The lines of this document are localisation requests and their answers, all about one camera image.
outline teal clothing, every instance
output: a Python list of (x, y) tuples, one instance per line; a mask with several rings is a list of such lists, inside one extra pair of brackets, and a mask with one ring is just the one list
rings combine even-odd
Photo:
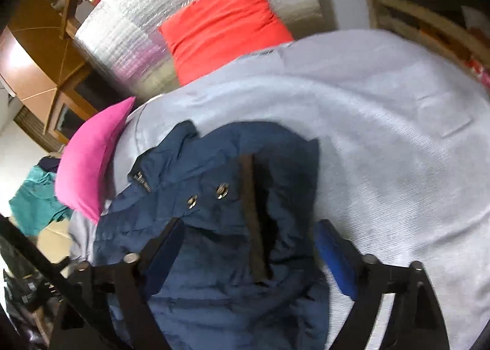
[(72, 210), (59, 203), (55, 196), (55, 177), (56, 174), (34, 166), (9, 201), (19, 229), (28, 237), (37, 236), (53, 221), (72, 216)]

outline navy puffer jacket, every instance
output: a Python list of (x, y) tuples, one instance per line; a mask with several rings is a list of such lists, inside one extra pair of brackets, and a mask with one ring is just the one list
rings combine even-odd
[[(318, 143), (270, 122), (231, 123), (200, 137), (177, 125), (136, 161), (131, 185), (97, 227), (96, 264), (139, 252), (172, 217), (185, 240), (149, 306), (173, 350), (323, 350), (328, 286), (308, 235)], [(241, 155), (253, 154), (267, 279), (251, 272)], [(112, 307), (116, 330), (122, 317)]]

